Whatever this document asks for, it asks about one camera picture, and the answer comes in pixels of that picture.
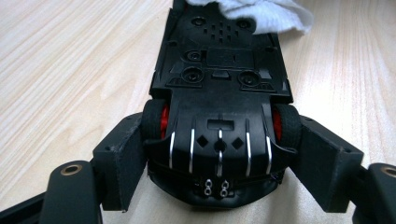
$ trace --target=table surface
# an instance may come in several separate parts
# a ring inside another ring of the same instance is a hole
[[[302,115],[364,153],[363,166],[396,164],[396,1],[313,1],[308,35],[280,35]],[[46,190],[50,172],[142,111],[170,0],[0,2],[0,210]],[[143,175],[128,213],[105,223],[350,223],[326,214],[288,170],[255,203],[195,209]]]

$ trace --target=diamond-shaped hole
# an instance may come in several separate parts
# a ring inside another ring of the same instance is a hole
[[[197,139],[197,142],[201,147],[205,147],[209,143],[203,135]]]
[[[242,141],[240,138],[236,138],[233,140],[232,145],[235,149],[239,149],[242,145],[244,145],[244,141]]]

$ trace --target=brass grommet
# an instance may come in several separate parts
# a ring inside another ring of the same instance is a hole
[[[82,170],[82,165],[79,164],[71,164],[64,167],[61,171],[61,175],[75,175],[80,170]]]
[[[381,167],[381,171],[384,172],[386,175],[390,175],[396,178],[396,169],[389,166]]]

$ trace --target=white cloth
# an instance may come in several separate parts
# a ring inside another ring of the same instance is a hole
[[[228,19],[251,18],[256,22],[255,34],[282,33],[290,29],[307,34],[314,22],[310,11],[293,0],[187,0],[194,6],[218,2]]]

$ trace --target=red wheel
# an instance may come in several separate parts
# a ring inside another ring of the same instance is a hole
[[[143,109],[141,132],[143,140],[165,138],[169,105],[165,100],[149,100]]]
[[[292,105],[274,105],[273,123],[277,143],[282,147],[297,148],[302,128],[297,109]]]

